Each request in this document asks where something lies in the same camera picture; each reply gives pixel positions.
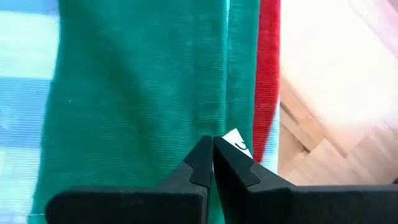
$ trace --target light blue fabric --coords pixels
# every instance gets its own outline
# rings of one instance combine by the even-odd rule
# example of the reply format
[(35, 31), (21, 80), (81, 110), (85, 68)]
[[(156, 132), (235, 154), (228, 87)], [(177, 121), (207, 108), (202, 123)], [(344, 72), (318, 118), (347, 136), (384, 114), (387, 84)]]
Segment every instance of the light blue fabric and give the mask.
[(58, 47), (56, 0), (0, 0), (0, 223), (25, 223)]
[(261, 165), (267, 169), (278, 173), (278, 158), (279, 158), (279, 99), (276, 104), (276, 110), (274, 118), (272, 119), (271, 128), (268, 134), (267, 144), (265, 146), (264, 155), (262, 157)]

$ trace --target red corduroy fabric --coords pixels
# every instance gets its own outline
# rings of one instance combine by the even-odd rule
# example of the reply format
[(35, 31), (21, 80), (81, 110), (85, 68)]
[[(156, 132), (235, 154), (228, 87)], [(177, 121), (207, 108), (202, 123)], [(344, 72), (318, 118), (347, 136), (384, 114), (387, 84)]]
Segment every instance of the red corduroy fabric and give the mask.
[(280, 0), (261, 0), (254, 96), (253, 150), (261, 162), (279, 95)]

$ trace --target fabric tag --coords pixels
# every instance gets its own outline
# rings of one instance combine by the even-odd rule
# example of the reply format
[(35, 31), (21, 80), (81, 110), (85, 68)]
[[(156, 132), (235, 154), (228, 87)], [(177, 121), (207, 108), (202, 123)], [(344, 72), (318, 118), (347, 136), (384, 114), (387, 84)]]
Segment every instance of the fabric tag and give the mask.
[(239, 149), (241, 152), (245, 153), (245, 155), (249, 156), (253, 159), (252, 155), (246, 144), (244, 143), (242, 136), (239, 134), (238, 129), (233, 129), (223, 136), (225, 141), (228, 141), (231, 145), (233, 145), (236, 149)]

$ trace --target wood plank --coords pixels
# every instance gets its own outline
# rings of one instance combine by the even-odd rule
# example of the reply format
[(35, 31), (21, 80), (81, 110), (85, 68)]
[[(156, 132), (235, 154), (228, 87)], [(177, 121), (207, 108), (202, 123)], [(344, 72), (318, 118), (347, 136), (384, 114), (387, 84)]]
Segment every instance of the wood plank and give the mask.
[(322, 125), (284, 75), (280, 78), (280, 102), (286, 113), (319, 144), (324, 138)]
[(280, 126), (278, 174), (286, 175), (308, 155), (303, 145), (283, 125)]
[(368, 184), (390, 184), (398, 177), (398, 137), (380, 124), (347, 157)]
[(283, 177), (296, 185), (364, 184), (362, 177), (326, 139)]
[(311, 151), (317, 146), (317, 143), (286, 113), (284, 109), (280, 110), (280, 122), (283, 127), (289, 130), (294, 137), (304, 146), (306, 150)]
[(323, 125), (328, 133), (327, 138), (334, 146), (338, 146), (336, 148), (343, 157), (347, 157), (349, 152), (371, 132), (374, 123), (323, 123)]

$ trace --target fabric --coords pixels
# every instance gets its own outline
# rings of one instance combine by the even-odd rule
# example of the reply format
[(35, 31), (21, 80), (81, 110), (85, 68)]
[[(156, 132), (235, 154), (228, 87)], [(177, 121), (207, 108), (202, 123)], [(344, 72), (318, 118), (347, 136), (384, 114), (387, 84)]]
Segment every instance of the fabric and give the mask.
[[(155, 185), (202, 134), (238, 128), (253, 148), (254, 2), (61, 0), (55, 63), (57, 2), (0, 1), (0, 223), (43, 223), (71, 186)], [(254, 154), (277, 151), (262, 137)]]
[[(256, 96), (254, 107), (253, 145), (254, 159), (262, 162), (264, 155), (277, 157), (279, 139), (279, 33), (280, 33), (280, 0), (262, 0), (259, 16), (259, 37), (257, 50)], [(268, 159), (262, 164), (273, 167), (277, 164)]]
[[(204, 134), (238, 128), (252, 146), (258, 4), (231, 2), (228, 21), (226, 7), (59, 1), (33, 215), (73, 186), (154, 186)], [(221, 223), (212, 196), (210, 223)]]

